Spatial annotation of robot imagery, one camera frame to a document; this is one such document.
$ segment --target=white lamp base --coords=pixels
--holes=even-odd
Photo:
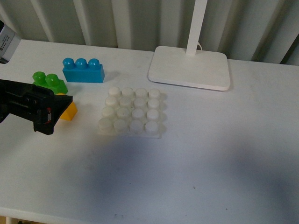
[[[149,80],[225,91],[230,86],[227,57],[203,50],[187,55],[183,48],[159,46],[149,68]]]

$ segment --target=white corrugated wall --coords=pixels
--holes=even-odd
[[[23,39],[154,51],[186,48],[195,0],[1,0]],[[299,0],[208,0],[203,50],[299,65]]]

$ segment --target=label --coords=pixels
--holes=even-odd
[[[0,32],[0,58],[3,57],[5,51],[9,47],[10,42],[14,37],[15,32],[8,26],[4,26]]]

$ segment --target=desk lamp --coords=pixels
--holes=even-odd
[[[225,91],[230,86],[227,57],[197,50],[207,0],[196,0],[187,49],[159,46],[149,68],[149,80],[158,83]]]

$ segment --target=round silicone bump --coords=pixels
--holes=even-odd
[[[118,109],[116,114],[119,119],[128,119],[130,117],[130,111],[126,107],[121,107]]]
[[[152,120],[152,121],[158,122],[159,119],[160,119],[159,111],[157,111],[155,109],[150,109],[146,113],[146,117],[147,117],[148,120]]]
[[[148,92],[144,88],[139,88],[135,91],[136,98],[147,99]]]
[[[105,104],[106,104],[106,106],[116,108],[116,107],[118,107],[118,100],[116,97],[110,96],[110,97],[106,98]]]
[[[144,130],[144,125],[140,120],[133,120],[130,123],[130,132],[134,134],[141,134]]]
[[[134,100],[134,107],[145,110],[146,109],[146,101],[143,98],[136,98]]]
[[[120,88],[118,87],[111,87],[109,90],[108,90],[108,94],[109,96],[113,96],[113,97],[120,97],[121,96],[121,91],[120,91]]]
[[[111,120],[113,120],[116,116],[116,112],[115,110],[110,107],[110,106],[106,106],[103,110],[102,110],[102,116],[104,118],[109,118]]]
[[[132,100],[130,97],[123,97],[120,99],[120,106],[130,108],[132,106]]]
[[[136,108],[132,111],[132,119],[133,120],[144,120],[145,119],[145,113],[142,109]]]
[[[45,84],[46,83],[46,75],[44,72],[42,71],[37,71],[33,74],[33,80],[35,81],[35,83],[37,85],[42,85],[42,84]]]
[[[148,123],[145,124],[145,132],[150,135],[156,135],[159,134],[159,125],[155,121],[149,121]]]
[[[65,69],[73,69],[75,68],[75,63],[72,58],[66,58],[62,61],[62,64],[64,65]]]
[[[100,69],[100,62],[98,59],[92,58],[89,60],[88,66],[92,70],[98,70],[98,69]]]
[[[158,90],[158,89],[150,90],[149,91],[149,98],[150,99],[160,99],[161,98],[160,90]]]
[[[77,69],[87,69],[87,62],[84,58],[79,58],[76,61],[76,67]]]
[[[148,101],[148,107],[149,107],[149,109],[158,110],[160,107],[160,101],[158,99],[150,99]]]
[[[135,93],[134,93],[133,89],[130,87],[124,88],[121,92],[124,97],[130,97],[130,98],[135,97]]]
[[[118,119],[113,124],[114,129],[117,133],[125,133],[128,131],[128,124],[123,119]]]
[[[54,87],[59,85],[59,78],[56,74],[49,74],[45,78],[48,86]]]
[[[113,125],[109,118],[102,118],[101,120],[99,120],[98,128],[100,131],[107,133],[112,130]]]

